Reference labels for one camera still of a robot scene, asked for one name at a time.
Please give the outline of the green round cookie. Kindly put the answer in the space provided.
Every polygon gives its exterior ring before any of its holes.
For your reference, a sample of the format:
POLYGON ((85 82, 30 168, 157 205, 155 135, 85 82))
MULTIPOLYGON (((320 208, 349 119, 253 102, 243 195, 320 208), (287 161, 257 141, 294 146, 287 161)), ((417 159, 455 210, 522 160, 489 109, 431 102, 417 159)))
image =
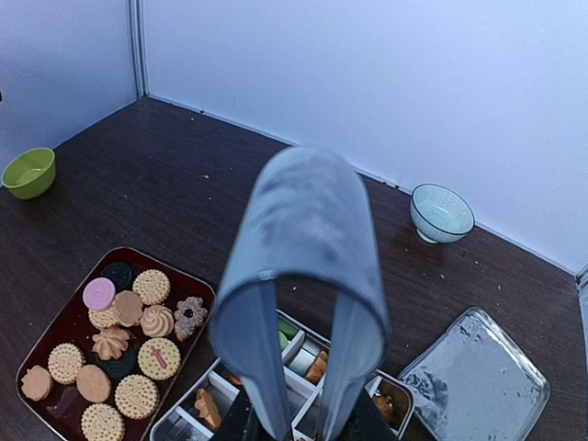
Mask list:
POLYGON ((293 339, 298 332, 297 327, 282 319, 278 321, 278 330, 283 333, 288 340, 293 339))

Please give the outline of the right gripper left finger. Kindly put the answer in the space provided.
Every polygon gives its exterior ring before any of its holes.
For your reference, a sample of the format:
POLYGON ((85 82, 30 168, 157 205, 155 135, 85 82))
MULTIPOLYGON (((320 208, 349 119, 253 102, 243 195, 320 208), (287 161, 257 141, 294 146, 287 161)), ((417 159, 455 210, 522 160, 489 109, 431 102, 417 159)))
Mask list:
POLYGON ((258 441, 261 425, 246 392, 239 392, 215 431, 215 441, 258 441))

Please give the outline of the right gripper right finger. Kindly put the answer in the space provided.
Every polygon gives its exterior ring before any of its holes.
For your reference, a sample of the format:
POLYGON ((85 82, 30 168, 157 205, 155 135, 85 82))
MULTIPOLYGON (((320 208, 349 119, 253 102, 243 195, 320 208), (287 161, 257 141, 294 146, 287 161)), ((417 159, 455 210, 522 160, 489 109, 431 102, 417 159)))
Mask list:
POLYGON ((342 433, 344 441, 398 441, 374 402, 365 390, 357 398, 342 433))

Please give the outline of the white handled metal tongs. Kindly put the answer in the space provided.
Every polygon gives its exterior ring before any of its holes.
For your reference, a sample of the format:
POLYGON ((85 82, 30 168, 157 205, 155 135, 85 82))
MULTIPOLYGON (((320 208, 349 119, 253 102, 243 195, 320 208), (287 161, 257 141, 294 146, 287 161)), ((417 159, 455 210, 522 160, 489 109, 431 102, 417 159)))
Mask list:
POLYGON ((332 307, 319 431, 336 439, 390 342, 376 229, 361 176, 335 153, 288 147, 257 177, 224 269, 209 339, 259 386, 281 369, 279 311, 332 307))

